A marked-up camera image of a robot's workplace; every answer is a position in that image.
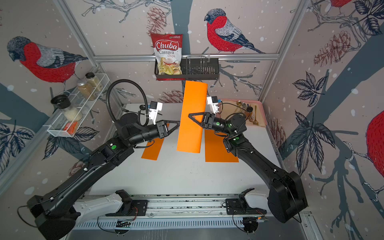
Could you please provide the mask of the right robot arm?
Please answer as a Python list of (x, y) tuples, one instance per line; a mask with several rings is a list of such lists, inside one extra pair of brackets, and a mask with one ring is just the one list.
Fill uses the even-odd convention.
[(221, 119), (215, 114), (202, 112), (189, 114), (188, 117), (203, 129), (224, 134), (223, 143), (227, 152), (243, 160), (268, 186), (268, 207), (278, 221), (286, 223), (308, 207), (300, 176), (273, 164), (244, 136), (246, 115), (236, 113)]

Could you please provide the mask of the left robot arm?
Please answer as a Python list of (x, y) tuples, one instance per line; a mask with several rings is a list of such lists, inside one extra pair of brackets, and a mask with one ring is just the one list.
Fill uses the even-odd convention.
[(139, 144), (163, 139), (177, 130), (180, 121), (159, 121), (141, 126), (135, 113), (122, 115), (115, 121), (117, 132), (92, 152), (89, 162), (59, 187), (44, 196), (33, 196), (27, 208), (35, 217), (37, 229), (47, 240), (60, 240), (76, 225), (102, 215), (137, 217), (140, 208), (124, 190), (89, 203), (77, 200), (100, 178), (118, 167)]

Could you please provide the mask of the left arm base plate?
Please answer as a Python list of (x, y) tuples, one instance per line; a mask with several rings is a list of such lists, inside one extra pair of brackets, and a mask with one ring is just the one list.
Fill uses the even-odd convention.
[(142, 217), (146, 215), (148, 203), (148, 200), (123, 202), (116, 213), (106, 214), (106, 217)]

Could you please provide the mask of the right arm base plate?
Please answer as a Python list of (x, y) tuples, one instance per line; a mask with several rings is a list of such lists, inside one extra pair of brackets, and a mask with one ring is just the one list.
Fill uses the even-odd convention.
[(227, 215), (266, 215), (267, 210), (244, 206), (239, 199), (226, 199), (223, 207)]

